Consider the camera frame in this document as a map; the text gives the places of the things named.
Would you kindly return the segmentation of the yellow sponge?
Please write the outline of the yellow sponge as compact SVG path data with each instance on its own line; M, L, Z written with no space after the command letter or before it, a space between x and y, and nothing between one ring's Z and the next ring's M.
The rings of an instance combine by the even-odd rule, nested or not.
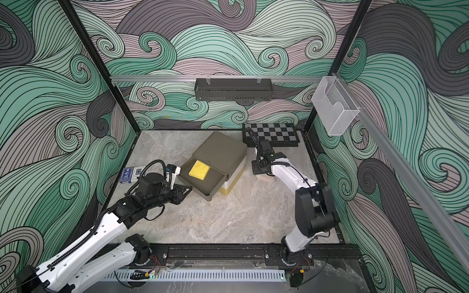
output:
M195 161L194 165L189 171L189 176L199 180L204 180L209 171L210 166L204 164L201 161Z

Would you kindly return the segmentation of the olive three-drawer storage box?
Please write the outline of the olive three-drawer storage box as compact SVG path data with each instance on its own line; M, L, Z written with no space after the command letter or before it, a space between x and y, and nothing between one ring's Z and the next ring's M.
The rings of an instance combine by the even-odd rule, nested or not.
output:
M192 157L226 174L227 179L218 192L228 195L245 171L247 145L215 131L196 149Z

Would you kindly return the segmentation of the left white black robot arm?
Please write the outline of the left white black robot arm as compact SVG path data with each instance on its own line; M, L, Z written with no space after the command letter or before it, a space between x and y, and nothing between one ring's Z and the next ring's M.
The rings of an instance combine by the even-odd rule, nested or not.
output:
M147 220L151 209L181 204L192 188L175 182L180 172L180 167L160 159L150 162L124 197L101 212L88 232L48 261L37 267L26 266L17 273L14 291L80 293L123 266L147 266L156 261L141 234L127 237L100 257L96 254L140 220Z

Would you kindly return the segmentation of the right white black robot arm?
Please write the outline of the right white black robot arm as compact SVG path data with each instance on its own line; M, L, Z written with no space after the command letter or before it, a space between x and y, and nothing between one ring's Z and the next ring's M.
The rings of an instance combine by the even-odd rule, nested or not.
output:
M326 237L338 223L332 191L326 183L308 178L281 152L275 152L270 141L262 140L252 128L246 133L255 143L256 175L278 178L294 194L295 227L282 239L282 260L298 264L304 251L315 238Z

